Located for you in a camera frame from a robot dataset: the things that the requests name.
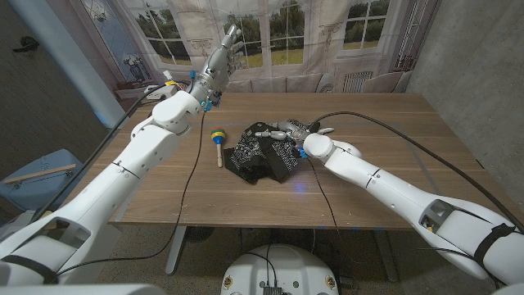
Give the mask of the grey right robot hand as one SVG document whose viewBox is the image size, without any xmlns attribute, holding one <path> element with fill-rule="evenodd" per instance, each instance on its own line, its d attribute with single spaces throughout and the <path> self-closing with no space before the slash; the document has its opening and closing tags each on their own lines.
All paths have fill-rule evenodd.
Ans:
<svg viewBox="0 0 524 295">
<path fill-rule="evenodd" d="M 298 124 L 290 121 L 280 121 L 272 123 L 270 126 L 275 130 L 257 131 L 255 136 L 257 138 L 272 138 L 278 141 L 304 141 L 312 132 Z"/>
</svg>

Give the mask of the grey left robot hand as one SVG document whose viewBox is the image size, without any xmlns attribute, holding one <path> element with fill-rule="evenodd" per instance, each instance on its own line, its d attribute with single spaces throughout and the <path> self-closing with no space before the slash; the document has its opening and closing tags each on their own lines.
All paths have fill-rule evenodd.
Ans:
<svg viewBox="0 0 524 295">
<path fill-rule="evenodd" d="M 236 25 L 231 25 L 205 61 L 189 92 L 199 103 L 208 101 L 214 94 L 222 91 L 229 77 L 245 64 L 242 61 L 244 43 L 237 41 L 241 35 L 242 30 Z"/>
</svg>

